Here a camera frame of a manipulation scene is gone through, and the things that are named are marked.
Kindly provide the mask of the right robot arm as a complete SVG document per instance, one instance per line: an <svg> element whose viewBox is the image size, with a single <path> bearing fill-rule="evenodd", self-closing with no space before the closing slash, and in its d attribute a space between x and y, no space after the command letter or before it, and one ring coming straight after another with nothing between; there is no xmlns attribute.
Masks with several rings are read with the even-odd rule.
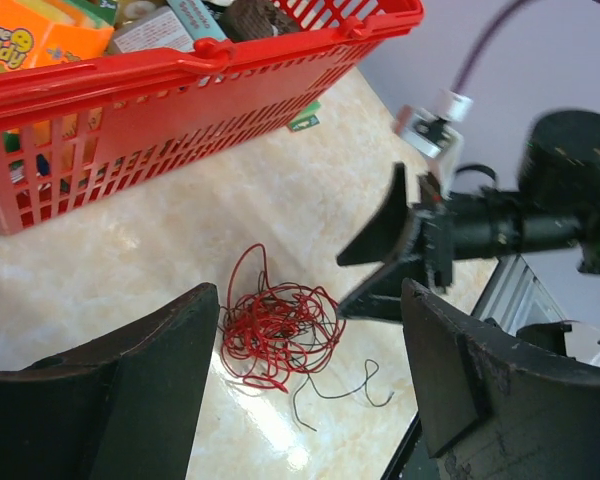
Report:
<svg viewBox="0 0 600 480"><path fill-rule="evenodd" d="M383 203L337 256L339 266L378 263L338 305L344 319L401 319L401 285L443 292L457 261L580 246L579 272L600 275L600 113L554 110L526 141L516 190L451 192L431 173L407 201L407 171L393 167Z"/></svg>

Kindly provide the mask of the red plastic shopping basket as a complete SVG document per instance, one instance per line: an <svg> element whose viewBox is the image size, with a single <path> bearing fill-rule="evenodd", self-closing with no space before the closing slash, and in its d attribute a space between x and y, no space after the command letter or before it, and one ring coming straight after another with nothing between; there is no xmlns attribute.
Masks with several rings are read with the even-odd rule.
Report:
<svg viewBox="0 0 600 480"><path fill-rule="evenodd" d="M419 1L281 1L296 31L0 74L0 234L286 126Z"/></svg>

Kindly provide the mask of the orange sponge daddy box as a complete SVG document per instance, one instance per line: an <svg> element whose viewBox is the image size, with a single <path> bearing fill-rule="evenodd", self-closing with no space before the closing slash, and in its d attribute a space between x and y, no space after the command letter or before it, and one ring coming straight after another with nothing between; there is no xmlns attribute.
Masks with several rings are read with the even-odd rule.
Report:
<svg viewBox="0 0 600 480"><path fill-rule="evenodd" d="M93 59L114 32L115 4L0 1L0 73Z"/></svg>

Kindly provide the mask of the teal sponge package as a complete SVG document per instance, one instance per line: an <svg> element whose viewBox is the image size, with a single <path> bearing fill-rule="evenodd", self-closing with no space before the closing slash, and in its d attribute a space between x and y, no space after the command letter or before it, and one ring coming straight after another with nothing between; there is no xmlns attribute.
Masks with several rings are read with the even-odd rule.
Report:
<svg viewBox="0 0 600 480"><path fill-rule="evenodd" d="M228 39L202 1L168 0L167 3L193 39Z"/></svg>

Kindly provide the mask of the colourful sponge pack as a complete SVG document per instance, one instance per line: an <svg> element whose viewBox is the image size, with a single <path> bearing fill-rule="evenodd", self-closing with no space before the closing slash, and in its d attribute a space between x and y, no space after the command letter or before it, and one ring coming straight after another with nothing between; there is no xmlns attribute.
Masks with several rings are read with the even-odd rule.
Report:
<svg viewBox="0 0 600 480"><path fill-rule="evenodd" d="M318 100L313 101L287 124L288 130L299 132L318 125L320 121L317 117L317 112L320 107L321 103Z"/></svg>

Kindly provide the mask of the brown cardboard box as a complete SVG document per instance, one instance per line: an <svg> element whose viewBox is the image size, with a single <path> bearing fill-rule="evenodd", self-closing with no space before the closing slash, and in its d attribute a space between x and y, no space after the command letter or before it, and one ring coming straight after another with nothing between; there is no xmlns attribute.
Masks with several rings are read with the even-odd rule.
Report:
<svg viewBox="0 0 600 480"><path fill-rule="evenodd" d="M113 34L109 54L133 53L158 48L191 52L194 39L169 6L162 6Z"/></svg>

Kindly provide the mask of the grey aluminium frame rail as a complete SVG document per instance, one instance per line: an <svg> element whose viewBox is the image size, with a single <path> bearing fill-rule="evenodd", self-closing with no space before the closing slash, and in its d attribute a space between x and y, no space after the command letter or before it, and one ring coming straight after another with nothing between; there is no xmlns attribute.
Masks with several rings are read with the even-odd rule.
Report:
<svg viewBox="0 0 600 480"><path fill-rule="evenodd" d="M513 336L528 325L566 319L562 309L520 255L499 259L471 315L483 321L492 319Z"/></svg>

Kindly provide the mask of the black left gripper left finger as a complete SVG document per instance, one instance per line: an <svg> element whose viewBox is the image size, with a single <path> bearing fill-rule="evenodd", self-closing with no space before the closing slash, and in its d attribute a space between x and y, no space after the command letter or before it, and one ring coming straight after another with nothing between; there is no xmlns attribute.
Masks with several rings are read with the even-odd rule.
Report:
<svg viewBox="0 0 600 480"><path fill-rule="evenodd" d="M214 348L203 283L19 371L0 371L0 479L182 479Z"/></svg>

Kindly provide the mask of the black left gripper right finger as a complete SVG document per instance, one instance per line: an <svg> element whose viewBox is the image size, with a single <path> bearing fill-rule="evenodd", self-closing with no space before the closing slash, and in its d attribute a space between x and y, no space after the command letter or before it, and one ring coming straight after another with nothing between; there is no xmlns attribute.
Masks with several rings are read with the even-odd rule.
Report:
<svg viewBox="0 0 600 480"><path fill-rule="evenodd" d="M403 332L443 479L600 479L600 368L517 339L417 282Z"/></svg>

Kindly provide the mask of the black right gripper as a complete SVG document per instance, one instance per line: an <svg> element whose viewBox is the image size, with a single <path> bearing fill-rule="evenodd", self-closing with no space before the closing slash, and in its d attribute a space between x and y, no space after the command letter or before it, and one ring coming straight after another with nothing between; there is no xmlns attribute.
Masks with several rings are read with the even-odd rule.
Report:
<svg viewBox="0 0 600 480"><path fill-rule="evenodd" d="M453 282L451 218L436 177L419 175L417 182L419 202L409 208L406 166L395 163L380 206L336 256L340 267L383 263L340 301L339 318L401 323L405 279L447 293Z"/></svg>

